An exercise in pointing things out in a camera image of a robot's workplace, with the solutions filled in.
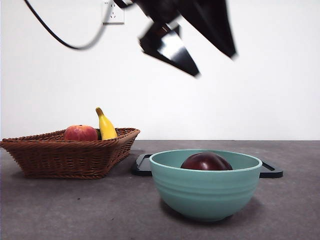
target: gray table surface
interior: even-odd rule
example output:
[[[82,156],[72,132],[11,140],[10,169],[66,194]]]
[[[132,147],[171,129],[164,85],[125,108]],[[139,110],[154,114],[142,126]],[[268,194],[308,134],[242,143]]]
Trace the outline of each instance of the gray table surface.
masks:
[[[140,154],[172,149],[250,154],[284,170],[260,178],[251,201],[216,223],[189,220],[130,172]],[[27,179],[1,150],[1,240],[319,240],[320,141],[136,140],[99,180]]]

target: electrical socket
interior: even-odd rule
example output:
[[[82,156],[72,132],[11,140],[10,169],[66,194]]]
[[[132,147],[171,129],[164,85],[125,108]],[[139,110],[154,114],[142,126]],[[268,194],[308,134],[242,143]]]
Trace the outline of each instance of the electrical socket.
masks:
[[[113,0],[104,0],[102,3],[102,23],[106,24],[124,24],[125,12],[118,7]]]

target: yellow banana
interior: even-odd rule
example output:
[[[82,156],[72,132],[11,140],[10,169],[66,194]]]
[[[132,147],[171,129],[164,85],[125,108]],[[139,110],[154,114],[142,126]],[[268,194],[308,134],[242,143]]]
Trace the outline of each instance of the yellow banana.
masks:
[[[108,140],[116,138],[118,136],[117,132],[111,121],[104,115],[104,112],[101,110],[101,108],[97,107],[95,111],[99,117],[99,129],[101,133],[101,139]]]

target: black cable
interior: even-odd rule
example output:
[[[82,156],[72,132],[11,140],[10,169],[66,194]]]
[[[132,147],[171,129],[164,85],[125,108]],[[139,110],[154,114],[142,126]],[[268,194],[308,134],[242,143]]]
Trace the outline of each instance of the black cable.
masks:
[[[65,41],[63,41],[60,37],[58,37],[47,25],[46,23],[41,19],[41,17],[37,14],[37,12],[34,10],[34,8],[31,6],[31,4],[28,2],[28,0],[24,0],[25,4],[28,6],[28,8],[31,10],[31,12],[33,13],[33,15],[36,17],[36,19],[38,19],[38,21],[42,24],[42,26],[51,34],[51,36],[53,36],[59,43],[61,43],[62,45],[71,48],[71,49],[75,49],[75,50],[85,50],[88,49],[90,47],[92,47],[95,43],[98,42],[98,40],[100,39],[102,33],[105,30],[105,26],[101,23],[101,27],[99,29],[99,31],[97,32],[96,36],[93,38],[93,40],[91,42],[89,42],[88,44],[84,45],[84,46],[74,46],[74,45],[70,45],[68,43],[66,43]],[[106,12],[106,16],[109,16],[111,13],[111,7],[108,8],[108,11]]]

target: wicker basket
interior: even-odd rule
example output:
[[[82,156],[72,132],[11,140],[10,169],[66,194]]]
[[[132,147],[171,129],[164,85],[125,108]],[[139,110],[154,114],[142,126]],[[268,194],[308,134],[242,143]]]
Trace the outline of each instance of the wicker basket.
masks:
[[[118,137],[97,141],[64,141],[64,130],[3,139],[4,148],[26,178],[101,179],[126,158],[137,135],[135,128],[116,128]]]

